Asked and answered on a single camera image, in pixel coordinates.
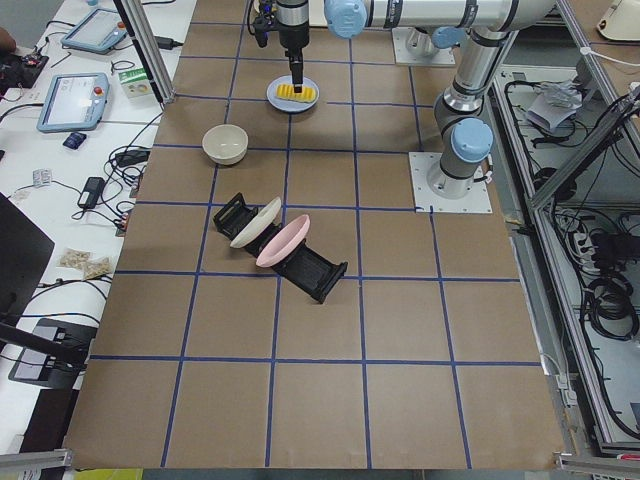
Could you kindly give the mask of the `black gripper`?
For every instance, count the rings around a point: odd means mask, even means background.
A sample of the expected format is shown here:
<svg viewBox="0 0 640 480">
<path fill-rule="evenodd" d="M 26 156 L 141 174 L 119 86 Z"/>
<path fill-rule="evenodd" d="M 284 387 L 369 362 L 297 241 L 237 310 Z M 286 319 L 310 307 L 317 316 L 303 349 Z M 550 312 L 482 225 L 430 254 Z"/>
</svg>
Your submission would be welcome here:
<svg viewBox="0 0 640 480">
<path fill-rule="evenodd" d="M 281 24 L 278 33 L 280 44 L 290 60 L 294 92 L 301 93 L 304 86 L 303 50 L 309 44 L 309 23 L 305 22 L 295 26 Z"/>
</svg>

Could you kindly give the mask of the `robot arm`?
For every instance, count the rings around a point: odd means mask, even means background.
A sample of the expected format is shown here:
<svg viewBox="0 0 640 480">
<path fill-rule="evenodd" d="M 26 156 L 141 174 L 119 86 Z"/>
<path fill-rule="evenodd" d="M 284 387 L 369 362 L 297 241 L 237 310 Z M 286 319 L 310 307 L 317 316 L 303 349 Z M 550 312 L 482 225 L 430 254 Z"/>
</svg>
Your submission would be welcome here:
<svg viewBox="0 0 640 480">
<path fill-rule="evenodd" d="M 468 29 L 456 76 L 444 95 L 451 104 L 480 98 L 491 84 L 513 37 L 543 19 L 552 1 L 325 1 L 329 30 L 351 39 L 368 27 Z"/>
<path fill-rule="evenodd" d="M 516 36 L 486 27 L 470 29 L 454 79 L 436 99 L 434 116 L 443 152 L 428 173 L 428 183 L 443 198 L 466 196 L 479 164 L 491 151 L 494 134 L 480 113 L 486 91 Z"/>
</svg>

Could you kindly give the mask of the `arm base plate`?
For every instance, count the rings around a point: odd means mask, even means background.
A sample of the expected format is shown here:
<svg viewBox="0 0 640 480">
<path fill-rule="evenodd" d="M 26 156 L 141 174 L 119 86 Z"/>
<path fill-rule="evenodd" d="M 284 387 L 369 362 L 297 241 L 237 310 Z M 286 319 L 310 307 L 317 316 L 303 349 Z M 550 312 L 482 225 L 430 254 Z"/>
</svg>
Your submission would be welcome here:
<svg viewBox="0 0 640 480">
<path fill-rule="evenodd" d="M 466 180 L 447 177 L 440 168 L 439 152 L 408 154 L 414 209 L 421 213 L 491 214 L 488 184 L 483 166 Z"/>
<path fill-rule="evenodd" d="M 455 65 L 453 49 L 439 49 L 428 31 L 415 27 L 392 30 L 394 58 L 397 65 L 452 68 Z"/>
</svg>

